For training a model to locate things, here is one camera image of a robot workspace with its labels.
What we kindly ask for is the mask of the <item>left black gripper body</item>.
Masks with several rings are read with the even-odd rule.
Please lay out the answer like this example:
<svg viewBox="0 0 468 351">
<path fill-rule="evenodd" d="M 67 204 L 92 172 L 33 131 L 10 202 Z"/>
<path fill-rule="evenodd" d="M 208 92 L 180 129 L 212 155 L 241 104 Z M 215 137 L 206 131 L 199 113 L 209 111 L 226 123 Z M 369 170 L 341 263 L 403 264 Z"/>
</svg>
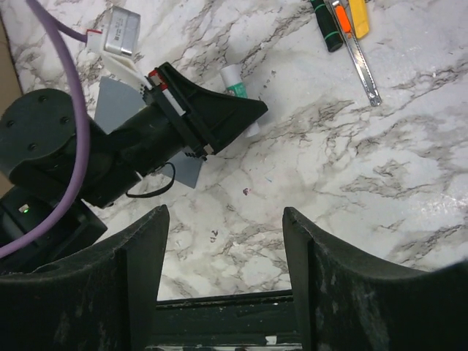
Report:
<svg viewBox="0 0 468 351">
<path fill-rule="evenodd" d="M 146 79 L 151 87 L 143 99 L 154 118 L 149 140 L 167 158 L 179 151 L 194 158 L 218 154 L 268 111 L 262 101 L 202 88 L 167 62 Z"/>
</svg>

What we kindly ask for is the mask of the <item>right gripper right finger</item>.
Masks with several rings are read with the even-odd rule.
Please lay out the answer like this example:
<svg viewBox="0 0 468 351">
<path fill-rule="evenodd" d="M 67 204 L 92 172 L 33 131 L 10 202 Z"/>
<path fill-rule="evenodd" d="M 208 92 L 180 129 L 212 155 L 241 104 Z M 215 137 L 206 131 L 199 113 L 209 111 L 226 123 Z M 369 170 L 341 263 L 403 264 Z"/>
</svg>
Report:
<svg viewBox="0 0 468 351">
<path fill-rule="evenodd" d="M 465 350 L 467 263 L 432 272 L 375 257 L 298 210 L 282 217 L 305 350 Z"/>
</svg>

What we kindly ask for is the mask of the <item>green white glue stick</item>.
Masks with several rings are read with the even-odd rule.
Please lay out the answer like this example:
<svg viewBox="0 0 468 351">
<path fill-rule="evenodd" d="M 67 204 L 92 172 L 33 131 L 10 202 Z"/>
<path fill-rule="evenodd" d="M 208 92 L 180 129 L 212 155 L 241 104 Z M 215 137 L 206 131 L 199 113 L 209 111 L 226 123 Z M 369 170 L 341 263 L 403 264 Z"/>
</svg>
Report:
<svg viewBox="0 0 468 351">
<path fill-rule="evenodd" d="M 246 87 L 241 79 L 240 69 L 236 64 L 226 66 L 220 70 L 220 75 L 226 88 L 226 91 L 240 98 L 248 98 Z M 244 132 L 245 137 L 254 137 L 260 132 L 260 126 L 257 122 L 251 124 Z"/>
</svg>

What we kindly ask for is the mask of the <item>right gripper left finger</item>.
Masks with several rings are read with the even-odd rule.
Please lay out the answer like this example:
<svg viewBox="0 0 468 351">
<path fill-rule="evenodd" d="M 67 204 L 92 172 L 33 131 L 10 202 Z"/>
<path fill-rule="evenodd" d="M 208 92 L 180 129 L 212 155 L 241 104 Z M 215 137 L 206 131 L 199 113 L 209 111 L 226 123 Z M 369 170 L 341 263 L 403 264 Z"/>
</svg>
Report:
<svg viewBox="0 0 468 351">
<path fill-rule="evenodd" d="M 1 349 L 144 350 L 168 231 L 161 205 L 71 256 L 1 276 Z"/>
</svg>

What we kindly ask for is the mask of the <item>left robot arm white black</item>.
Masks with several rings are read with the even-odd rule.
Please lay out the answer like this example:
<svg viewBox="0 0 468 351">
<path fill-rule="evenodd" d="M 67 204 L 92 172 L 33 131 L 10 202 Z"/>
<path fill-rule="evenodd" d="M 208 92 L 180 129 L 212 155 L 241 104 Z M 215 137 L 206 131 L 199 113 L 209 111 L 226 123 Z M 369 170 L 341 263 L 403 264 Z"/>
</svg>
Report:
<svg viewBox="0 0 468 351">
<path fill-rule="evenodd" d="M 267 112 L 264 102 L 204 89 L 170 64 L 148 74 L 145 106 L 112 132 L 90 126 L 86 176 L 68 212 L 46 234 L 1 259 L 1 272 L 29 273 L 92 245 L 104 223 L 92 213 L 130 196 L 143 177 L 179 153 L 205 159 L 230 145 Z M 62 199 L 75 166 L 72 98 L 45 88 L 14 101 L 1 119 L 1 244 L 40 224 Z"/>
</svg>

